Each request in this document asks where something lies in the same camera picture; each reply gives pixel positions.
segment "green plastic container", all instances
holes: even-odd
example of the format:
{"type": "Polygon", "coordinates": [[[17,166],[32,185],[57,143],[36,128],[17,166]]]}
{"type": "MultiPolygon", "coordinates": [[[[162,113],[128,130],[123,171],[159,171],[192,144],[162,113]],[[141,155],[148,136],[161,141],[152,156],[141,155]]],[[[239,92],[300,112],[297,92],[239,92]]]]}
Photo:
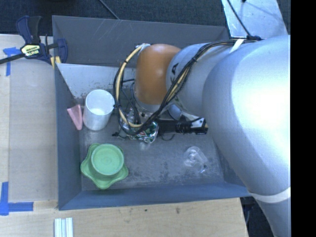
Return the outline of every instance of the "green plastic container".
{"type": "Polygon", "coordinates": [[[93,143],[80,169],[84,176],[102,190],[128,176],[123,150],[112,144],[93,143]]]}

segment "black mat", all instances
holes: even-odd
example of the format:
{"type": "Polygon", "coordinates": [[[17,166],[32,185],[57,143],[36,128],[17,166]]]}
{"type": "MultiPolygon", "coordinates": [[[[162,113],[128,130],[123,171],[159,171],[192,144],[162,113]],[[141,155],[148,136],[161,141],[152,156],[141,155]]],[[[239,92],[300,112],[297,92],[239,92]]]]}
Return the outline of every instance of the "black mat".
{"type": "MultiPolygon", "coordinates": [[[[119,19],[181,24],[225,26],[221,0],[103,0],[119,19]]],[[[291,34],[291,0],[277,0],[291,34]]],[[[16,21],[24,16],[42,16],[40,35],[52,35],[52,15],[115,19],[98,0],[0,0],[0,33],[16,34],[16,21]]],[[[256,202],[241,199],[248,218],[250,237],[272,237],[256,202]]]]}

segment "clamp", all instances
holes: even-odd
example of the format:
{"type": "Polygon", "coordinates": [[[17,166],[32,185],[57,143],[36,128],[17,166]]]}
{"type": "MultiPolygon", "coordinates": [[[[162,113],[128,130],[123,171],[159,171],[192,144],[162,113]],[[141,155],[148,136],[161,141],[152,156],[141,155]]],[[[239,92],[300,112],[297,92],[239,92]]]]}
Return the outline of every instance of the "clamp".
{"type": "Polygon", "coordinates": [[[68,48],[65,39],[57,39],[56,43],[48,44],[47,36],[45,38],[45,44],[40,42],[38,35],[38,26],[42,17],[35,16],[23,16],[16,22],[16,28],[20,36],[25,41],[25,45],[20,48],[21,53],[16,54],[0,60],[0,64],[14,61],[22,57],[26,59],[37,59],[44,61],[53,67],[55,66],[55,60],[59,63],[65,63],[68,57],[68,48]],[[50,53],[50,49],[58,48],[58,53],[53,57],[50,53]]]}

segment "white cup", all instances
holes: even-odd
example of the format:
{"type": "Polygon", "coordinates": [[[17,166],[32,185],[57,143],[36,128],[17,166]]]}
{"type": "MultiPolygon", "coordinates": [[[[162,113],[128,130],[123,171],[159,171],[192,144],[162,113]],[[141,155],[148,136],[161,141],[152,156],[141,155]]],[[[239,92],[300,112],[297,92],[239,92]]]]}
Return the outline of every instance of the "white cup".
{"type": "Polygon", "coordinates": [[[114,97],[106,90],[91,91],[85,99],[83,123],[90,130],[103,129],[114,109],[114,97]]]}

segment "pink object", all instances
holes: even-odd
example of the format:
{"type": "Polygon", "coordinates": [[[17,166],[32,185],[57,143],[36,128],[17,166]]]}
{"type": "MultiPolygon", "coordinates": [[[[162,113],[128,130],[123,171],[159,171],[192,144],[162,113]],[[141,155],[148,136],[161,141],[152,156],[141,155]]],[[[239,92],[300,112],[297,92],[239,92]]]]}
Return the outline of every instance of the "pink object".
{"type": "Polygon", "coordinates": [[[67,109],[71,119],[73,120],[77,130],[82,129],[82,111],[80,105],[73,106],[67,109]]]}

